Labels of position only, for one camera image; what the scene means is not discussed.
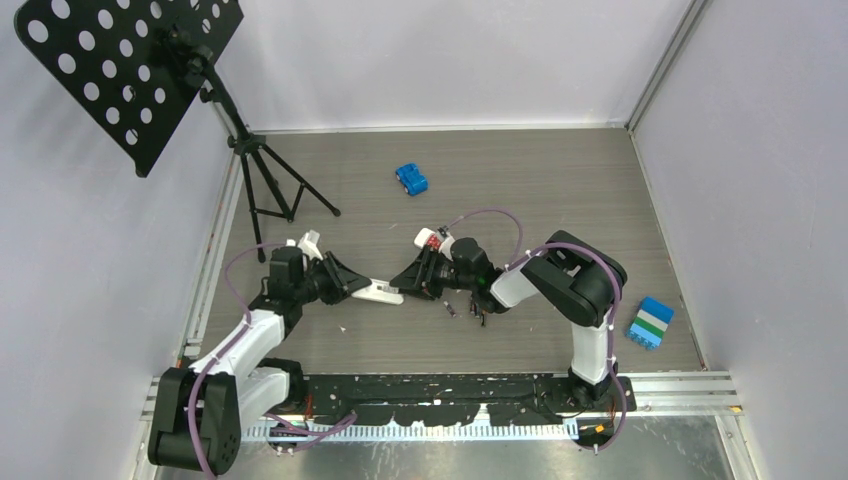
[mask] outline white wall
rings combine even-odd
[[[0,5],[0,477],[122,477],[174,360],[229,153],[196,104],[147,179]]]
[[[770,478],[845,478],[848,4],[713,2],[637,130]]]
[[[258,129],[626,121],[689,0],[242,0]]]

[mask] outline music stand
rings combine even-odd
[[[191,102],[221,106],[235,129],[227,144],[241,158],[256,243],[258,215],[294,221],[304,190],[341,215],[297,171],[251,133],[215,71],[215,63],[244,18],[237,0],[29,0],[15,15],[21,42],[133,159],[146,177]],[[273,158],[299,183],[288,202],[263,160]],[[281,212],[259,209],[248,159],[253,160]],[[259,261],[265,252],[259,250]]]

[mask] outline gray wood grain surface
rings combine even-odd
[[[438,227],[486,206],[513,211],[524,223],[529,249],[556,230],[566,230],[618,260],[629,275],[616,332],[622,371],[700,368],[645,180],[624,130],[447,131],[278,135],[269,144],[341,210],[334,217],[305,194],[297,218],[260,217],[264,241],[321,233],[322,250],[351,269],[391,279],[417,255],[412,239],[422,227]],[[430,189],[403,193],[394,170],[416,162]],[[296,183],[271,165],[289,202]],[[252,169],[257,203],[276,210]],[[484,214],[457,225],[496,263],[505,262],[517,239],[512,222]],[[254,244],[242,191],[225,262]],[[233,266],[235,288],[249,301],[268,274],[254,256]],[[654,296],[676,315],[662,346],[647,352],[624,337],[639,301]],[[441,302],[407,298],[401,306],[348,299],[313,303],[290,338],[272,356],[303,363],[309,373],[543,372],[565,371],[572,356],[571,327],[541,296],[488,326],[467,313],[465,293],[444,299],[460,313],[451,318]],[[238,304],[219,280],[204,340],[206,350],[237,324]]]

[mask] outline toy car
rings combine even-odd
[[[418,165],[408,163],[395,171],[395,176],[403,184],[403,191],[410,196],[427,190],[427,178],[418,171]]]

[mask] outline tripod leg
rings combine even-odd
[[[250,181],[250,166],[247,163],[247,156],[241,156],[241,171],[244,175],[244,188],[247,190],[247,204],[250,206],[250,219],[253,221],[253,235],[256,237],[256,244],[262,243],[262,234],[259,233],[259,216],[256,214],[256,201],[253,198],[253,184]],[[259,252],[259,263],[265,263],[265,251]]]
[[[291,176],[293,176],[294,178],[297,179],[298,182],[300,182],[301,191],[303,190],[303,187],[306,187],[306,189],[309,190],[309,192],[312,195],[315,195],[315,198],[320,200],[321,203],[323,203],[325,207],[327,207],[328,209],[330,209],[331,212],[333,212],[333,215],[335,215],[337,217],[341,216],[342,212],[338,208],[336,208],[335,205],[330,203],[329,200],[324,198],[324,196],[321,195],[318,192],[318,190],[315,190],[315,187],[313,187],[309,182],[307,182],[303,177],[301,177],[300,174],[297,173],[297,171],[295,169],[291,168],[291,166],[289,166],[289,164],[286,163],[286,161],[283,160],[282,157],[277,155],[277,152],[271,150],[271,147],[269,147],[268,145],[265,145],[264,143],[261,145],[261,148],[262,148],[262,150],[265,150],[265,152],[268,155],[270,155],[274,160],[276,160],[277,163],[279,163],[281,167],[285,168],[286,171],[289,172],[289,174]]]
[[[259,155],[259,151],[255,150],[250,153],[250,157],[253,159],[253,163],[256,164],[256,168],[259,169],[259,173],[262,174],[262,178],[265,179],[265,183],[268,184],[268,188],[271,190],[271,195],[274,197],[274,200],[277,201],[277,204],[280,206],[280,210],[283,211],[283,217],[289,221],[289,223],[294,221],[294,213],[289,208],[288,202],[286,202],[286,198],[283,197],[283,192],[280,191],[279,185],[277,185],[277,179],[271,174],[271,171],[268,170],[268,165],[265,164],[265,160],[262,159],[262,155]]]

